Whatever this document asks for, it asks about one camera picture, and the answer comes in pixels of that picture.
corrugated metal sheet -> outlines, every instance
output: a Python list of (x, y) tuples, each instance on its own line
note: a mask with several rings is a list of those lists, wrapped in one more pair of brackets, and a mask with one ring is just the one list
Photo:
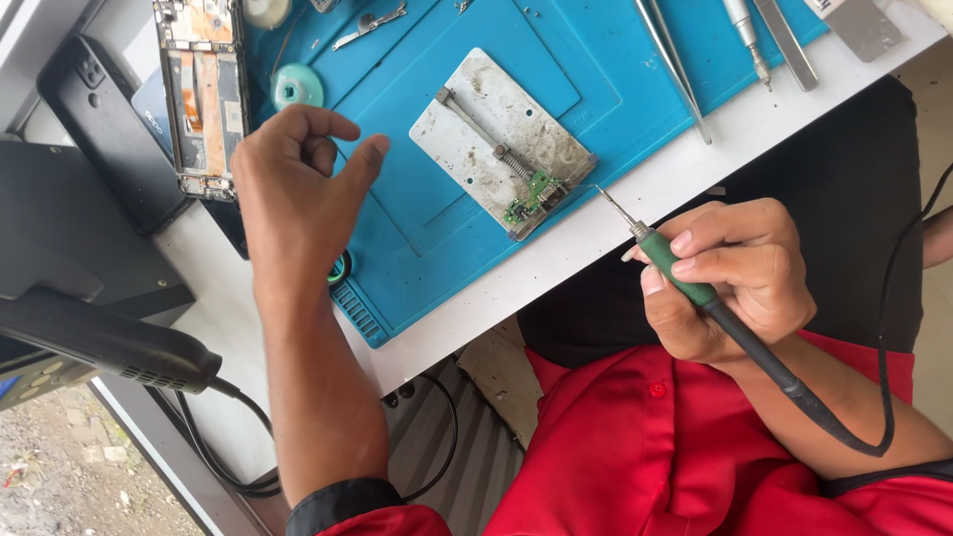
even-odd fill
[[(454, 536), (483, 531), (523, 462), (519, 443), (451, 359), (428, 372), (450, 391), (459, 418), (456, 454), (447, 473), (415, 501), (435, 509)], [(427, 380), (414, 379), (416, 393), (397, 409), (385, 409), (391, 437), (391, 482), (402, 495), (430, 482), (450, 447), (450, 409)]]

spring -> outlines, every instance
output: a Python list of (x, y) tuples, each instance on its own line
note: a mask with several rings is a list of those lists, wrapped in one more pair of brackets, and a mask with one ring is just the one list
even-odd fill
[(513, 171), (517, 172), (517, 175), (519, 176), (532, 177), (534, 174), (533, 168), (531, 168), (530, 165), (527, 164), (525, 160), (520, 158), (519, 155), (517, 155), (513, 151), (507, 151), (503, 156), (500, 157), (500, 160), (502, 160), (506, 165), (513, 168)]

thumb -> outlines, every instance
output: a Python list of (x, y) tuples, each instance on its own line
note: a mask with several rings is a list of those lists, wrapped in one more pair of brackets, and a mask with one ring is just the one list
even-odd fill
[(334, 183), (338, 188), (352, 194), (351, 197), (363, 199), (371, 184), (380, 174), (384, 164), (384, 155), (391, 149), (391, 140), (384, 134), (374, 134), (357, 146)]
[(718, 333), (699, 317), (692, 302), (654, 264), (642, 270), (645, 317), (662, 346), (678, 360), (700, 361), (717, 349)]

dirt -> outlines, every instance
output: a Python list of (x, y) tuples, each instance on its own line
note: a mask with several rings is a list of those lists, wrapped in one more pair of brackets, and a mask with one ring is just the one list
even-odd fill
[(0, 413), (0, 536), (202, 536), (85, 385)]

red button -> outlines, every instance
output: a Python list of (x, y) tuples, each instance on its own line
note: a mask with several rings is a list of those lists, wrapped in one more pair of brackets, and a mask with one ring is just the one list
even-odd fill
[(653, 381), (649, 385), (649, 393), (652, 394), (652, 398), (660, 399), (665, 396), (665, 393), (668, 392), (668, 389), (665, 388), (665, 384), (661, 381)]

